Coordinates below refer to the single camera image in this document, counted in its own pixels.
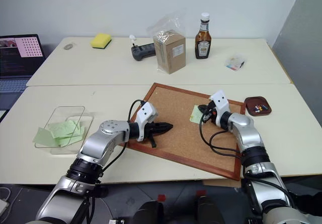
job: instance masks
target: bottle cap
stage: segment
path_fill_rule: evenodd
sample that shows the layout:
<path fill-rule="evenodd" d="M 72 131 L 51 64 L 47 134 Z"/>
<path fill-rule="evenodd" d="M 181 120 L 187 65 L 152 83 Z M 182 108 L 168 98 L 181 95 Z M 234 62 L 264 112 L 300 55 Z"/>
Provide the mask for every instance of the bottle cap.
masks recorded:
<path fill-rule="evenodd" d="M 201 20 L 202 21 L 209 21 L 209 13 L 202 13 Z"/>

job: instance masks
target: gray floor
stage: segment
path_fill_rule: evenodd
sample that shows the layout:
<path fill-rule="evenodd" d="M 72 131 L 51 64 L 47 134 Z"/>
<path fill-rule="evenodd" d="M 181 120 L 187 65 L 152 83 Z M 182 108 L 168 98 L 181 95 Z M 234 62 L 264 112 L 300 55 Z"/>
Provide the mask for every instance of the gray floor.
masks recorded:
<path fill-rule="evenodd" d="M 322 176 L 295 178 L 285 182 L 288 189 L 300 195 L 314 195 L 322 190 Z M 9 202 L 21 189 L 16 185 L 0 186 L 12 190 Z M 177 221 L 171 223 L 194 223 L 192 214 L 197 191 L 205 191 L 206 195 L 216 202 L 226 224 L 244 223 L 245 218 L 252 215 L 247 196 L 238 188 L 204 186 L 200 181 L 122 184 L 109 185 L 109 195 L 96 200 L 92 224 L 106 224 L 112 217 L 131 217 L 143 203 L 157 199 L 160 194 L 166 196 L 163 204 L 168 221 L 176 219 Z M 9 218 L 3 224 L 26 223 L 33 220 L 48 194 L 47 191 L 24 187 L 13 205 Z M 0 189 L 0 198 L 6 196 L 7 192 Z"/>

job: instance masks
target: wooden frame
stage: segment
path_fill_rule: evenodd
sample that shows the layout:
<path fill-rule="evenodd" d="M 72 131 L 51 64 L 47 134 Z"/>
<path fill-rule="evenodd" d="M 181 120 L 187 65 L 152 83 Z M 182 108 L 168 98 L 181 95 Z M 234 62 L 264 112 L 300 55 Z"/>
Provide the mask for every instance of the wooden frame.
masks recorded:
<path fill-rule="evenodd" d="M 166 86 L 166 85 L 154 83 L 152 85 L 152 87 L 150 88 L 150 90 L 148 91 L 148 93 L 146 94 L 146 96 L 144 97 L 144 100 L 151 102 L 150 98 L 157 88 L 162 88 L 162 89 L 167 89 L 169 91 L 175 91 L 175 92 L 180 92 L 180 93 L 184 93 L 184 94 L 188 94 L 188 95 L 193 95 L 193 96 L 196 96 L 199 98 L 205 98 L 205 99 L 209 98 L 209 95 L 206 95 L 206 94 L 201 94 L 201 93 L 197 93 L 197 92 L 187 91 L 184 89 L 179 89 L 179 88 L 175 88 L 175 87 L 171 87 L 171 86 Z M 240 114 L 245 114 L 246 108 L 245 108 L 244 103 L 232 101 L 232 100 L 229 100 L 229 103 L 233 104 L 233 105 L 238 105 L 240 107 Z M 131 118 L 131 121 L 134 121 L 134 119 L 136 117 L 136 112 L 133 115 L 133 117 Z M 207 171 L 210 173 L 218 174 L 218 175 L 221 175 L 221 176 L 224 176 L 227 178 L 231 178 L 234 180 L 240 179 L 240 161 L 238 159 L 233 159 L 232 157 L 225 157 L 225 159 L 224 159 L 224 161 L 230 161 L 230 165 L 231 165 L 231 161 L 234 161 L 233 169 L 229 170 L 229 169 L 220 168 L 218 166 L 214 166 L 211 164 L 203 163 L 198 160 L 193 160 L 193 159 L 190 159 L 185 156 L 178 155 L 178 154 L 169 153 L 167 151 L 163 151 L 163 150 L 158 149 L 158 147 L 152 148 L 150 144 L 142 144 L 142 142 L 137 142 L 135 140 L 130 140 L 127 147 L 131 148 L 133 150 L 137 150 L 137 151 L 144 152 L 144 153 L 147 153 L 147 154 L 150 154 L 153 156 L 157 156 L 160 158 L 171 160 L 171 161 L 174 161 L 174 162 L 177 162 L 180 164 L 185 164 L 185 165 L 197 168 L 197 169 L 201 169 L 201 170 L 204 170 L 204 171 Z M 219 156 L 219 155 L 213 153 L 210 148 L 209 148 L 209 151 L 211 152 L 211 154 L 213 154 L 211 156 L 214 156 L 214 157 Z"/>

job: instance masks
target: table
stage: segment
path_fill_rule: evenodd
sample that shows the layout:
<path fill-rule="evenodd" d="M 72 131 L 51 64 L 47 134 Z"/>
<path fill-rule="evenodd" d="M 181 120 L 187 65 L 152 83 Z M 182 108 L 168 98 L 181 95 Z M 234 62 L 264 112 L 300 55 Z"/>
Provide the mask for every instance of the table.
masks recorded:
<path fill-rule="evenodd" d="M 178 85 L 213 94 L 219 89 L 229 99 L 265 97 L 273 111 L 254 117 L 271 161 L 282 176 L 322 173 L 322 129 L 292 84 Z M 51 155 L 32 143 L 57 106 L 83 105 L 93 116 L 89 134 L 107 119 L 126 120 L 133 100 L 143 98 L 150 86 L 28 87 L 0 123 L 0 183 L 56 184 L 75 155 Z M 120 151 L 116 147 L 110 159 Z M 205 171 L 127 149 L 104 174 L 102 183 L 222 178 Z"/>
<path fill-rule="evenodd" d="M 194 39 L 187 39 L 187 65 L 173 74 L 157 70 L 156 57 L 136 61 L 128 38 L 113 38 L 105 49 L 93 49 L 92 38 L 69 37 L 62 40 L 28 81 L 28 86 L 56 85 L 208 85 L 282 84 L 290 79 L 264 39 L 213 39 L 208 59 L 196 59 Z M 74 47 L 63 47 L 72 43 Z M 152 43 L 139 38 L 136 43 Z M 225 67 L 234 54 L 246 63 L 239 71 Z"/>

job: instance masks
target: brown glass bottle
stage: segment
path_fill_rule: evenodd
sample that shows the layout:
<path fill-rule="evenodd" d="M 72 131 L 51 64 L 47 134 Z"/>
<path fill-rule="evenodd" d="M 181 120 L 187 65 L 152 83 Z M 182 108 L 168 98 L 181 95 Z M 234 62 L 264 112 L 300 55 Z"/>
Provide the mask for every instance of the brown glass bottle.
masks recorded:
<path fill-rule="evenodd" d="M 209 13 L 201 14 L 200 30 L 195 39 L 195 53 L 197 59 L 208 58 L 211 45 L 211 36 L 209 34 Z"/>

